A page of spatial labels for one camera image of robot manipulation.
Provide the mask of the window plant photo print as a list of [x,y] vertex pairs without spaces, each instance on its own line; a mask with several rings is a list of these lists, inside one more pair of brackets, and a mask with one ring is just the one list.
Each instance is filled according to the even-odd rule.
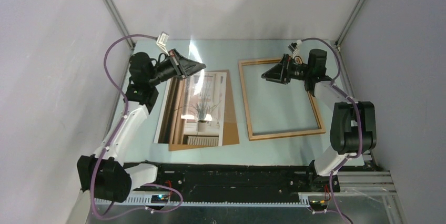
[[170,150],[223,144],[227,72],[202,70],[167,83],[155,133]]

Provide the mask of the right aluminium corner profile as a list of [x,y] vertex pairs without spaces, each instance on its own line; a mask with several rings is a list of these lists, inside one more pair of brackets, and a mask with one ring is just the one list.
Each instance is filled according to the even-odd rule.
[[341,46],[344,42],[345,38],[347,37],[349,31],[351,30],[353,24],[355,23],[357,17],[359,16],[362,8],[366,4],[367,0],[357,0],[351,13],[349,14],[349,17],[347,18],[347,21],[345,22],[338,38],[335,41],[335,44],[337,46]]

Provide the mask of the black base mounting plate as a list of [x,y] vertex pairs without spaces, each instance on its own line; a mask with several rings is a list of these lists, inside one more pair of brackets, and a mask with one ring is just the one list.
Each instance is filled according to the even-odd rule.
[[185,203],[296,203],[300,194],[340,192],[337,176],[307,166],[155,165],[155,183],[178,190]]

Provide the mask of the front aluminium rail frame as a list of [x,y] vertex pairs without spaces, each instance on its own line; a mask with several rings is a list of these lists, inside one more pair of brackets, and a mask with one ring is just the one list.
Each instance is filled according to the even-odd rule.
[[[337,176],[339,180],[340,192],[347,187],[362,188],[362,187],[384,186],[385,188],[388,188],[393,183],[390,174],[388,172],[367,171],[367,170],[363,171],[360,167],[342,168],[341,171],[337,173],[335,176]],[[136,190],[148,191],[150,187],[154,187],[156,191],[159,191],[161,186],[163,185],[156,184],[154,181],[140,188],[137,188]],[[308,192],[305,194],[321,194],[321,193]],[[172,200],[178,200],[181,198],[181,195],[178,196],[177,194],[174,194],[171,198]]]

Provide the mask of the left aluminium corner profile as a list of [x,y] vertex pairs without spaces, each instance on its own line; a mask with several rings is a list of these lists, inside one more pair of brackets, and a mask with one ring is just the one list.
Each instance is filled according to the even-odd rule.
[[130,35],[130,32],[125,25],[124,19],[122,18],[114,0],[103,0],[103,2],[120,34],[122,36]]

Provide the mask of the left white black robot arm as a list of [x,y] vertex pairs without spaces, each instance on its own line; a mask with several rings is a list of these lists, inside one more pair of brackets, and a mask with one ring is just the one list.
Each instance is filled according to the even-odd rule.
[[176,78],[186,79],[206,68],[204,63],[188,59],[176,49],[151,58],[147,53],[129,59],[129,84],[123,93],[124,109],[114,129],[89,156],[80,156],[77,170],[83,192],[95,199],[124,202],[134,189],[148,185],[161,190],[166,176],[148,163],[125,168],[125,157],[138,128],[151,113],[159,92],[157,85]]

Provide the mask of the brown cardboard backing board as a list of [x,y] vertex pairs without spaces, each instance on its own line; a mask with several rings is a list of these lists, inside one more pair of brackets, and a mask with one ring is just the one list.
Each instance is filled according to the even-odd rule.
[[[226,87],[226,104],[225,104],[225,120],[224,120],[224,132],[223,132],[223,144],[222,146],[236,145],[239,143],[238,126],[236,120],[236,109],[234,103],[234,95],[232,90],[231,78],[229,70],[214,70],[214,71],[225,71],[227,72],[227,87]],[[180,150],[190,150],[198,149],[193,147],[186,147],[184,149],[175,149],[169,151],[180,151]]]

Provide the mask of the wooden picture frame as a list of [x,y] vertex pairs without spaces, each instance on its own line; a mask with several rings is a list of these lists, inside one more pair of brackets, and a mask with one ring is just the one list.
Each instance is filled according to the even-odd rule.
[[266,59],[244,59],[238,62],[240,83],[241,83],[241,91],[244,102],[247,130],[248,130],[248,138],[250,141],[256,140],[268,140],[268,139],[277,139],[277,138],[288,138],[288,137],[301,137],[301,136],[309,136],[309,135],[321,135],[326,133],[326,127],[323,119],[321,118],[320,109],[318,107],[316,98],[313,97],[309,92],[307,92],[308,99],[310,101],[310,105],[312,107],[313,115],[315,117],[318,129],[311,130],[300,130],[300,131],[288,131],[283,133],[272,133],[272,134],[261,134],[255,135],[252,128],[251,114],[249,109],[249,100],[247,95],[247,89],[245,85],[245,77],[244,77],[244,66],[252,66],[252,65],[264,65],[264,64],[272,64],[278,63],[279,58],[266,58]]

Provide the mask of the aluminium corner profile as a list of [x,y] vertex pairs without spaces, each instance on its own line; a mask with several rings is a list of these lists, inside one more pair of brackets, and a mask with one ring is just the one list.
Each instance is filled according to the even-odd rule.
[[357,17],[359,16],[362,8],[366,4],[367,0],[357,0],[351,13],[349,14],[349,17],[347,18],[347,21],[345,22],[338,38],[335,41],[335,44],[337,46],[341,46],[344,42],[345,38],[347,37],[349,31],[351,30],[353,24],[355,23]]
[[103,0],[103,2],[120,34],[122,36],[130,35],[130,32],[125,25],[124,19],[122,18],[114,0]]

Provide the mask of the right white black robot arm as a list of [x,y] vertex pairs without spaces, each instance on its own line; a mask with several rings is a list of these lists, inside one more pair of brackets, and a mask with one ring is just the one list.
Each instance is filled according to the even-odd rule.
[[326,60],[327,52],[322,49],[310,50],[307,63],[298,63],[285,54],[279,63],[261,75],[269,82],[284,85],[292,79],[303,81],[305,90],[332,111],[330,146],[307,169],[306,185],[312,191],[332,184],[343,165],[377,144],[374,104],[357,101],[343,91],[326,74]]

